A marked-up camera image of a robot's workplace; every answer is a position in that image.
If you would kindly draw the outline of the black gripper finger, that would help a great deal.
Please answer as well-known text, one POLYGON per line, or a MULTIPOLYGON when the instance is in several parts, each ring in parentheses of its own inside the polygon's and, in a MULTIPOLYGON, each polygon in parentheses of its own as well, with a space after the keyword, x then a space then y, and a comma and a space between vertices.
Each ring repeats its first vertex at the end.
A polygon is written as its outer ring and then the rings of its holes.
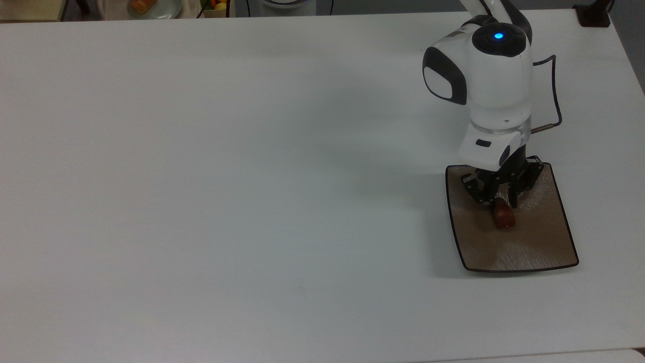
POLYGON ((462 175, 462 184, 477 204, 495 205, 499 188, 499 173, 476 168, 462 175))
POLYGON ((518 207, 518 197, 525 191, 531 190, 543 172, 544 164, 538 156, 530 156, 521 170, 512 172, 507 188, 507 199, 510 207, 518 207))

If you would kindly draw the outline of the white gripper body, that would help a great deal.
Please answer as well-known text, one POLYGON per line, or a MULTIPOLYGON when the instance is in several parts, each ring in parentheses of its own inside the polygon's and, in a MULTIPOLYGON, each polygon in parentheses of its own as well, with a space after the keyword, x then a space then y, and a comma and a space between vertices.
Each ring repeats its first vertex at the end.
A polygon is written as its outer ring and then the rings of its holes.
POLYGON ((458 149, 458 161, 470 167, 498 171, 527 142, 528 130, 524 125, 493 130, 470 122, 458 149))

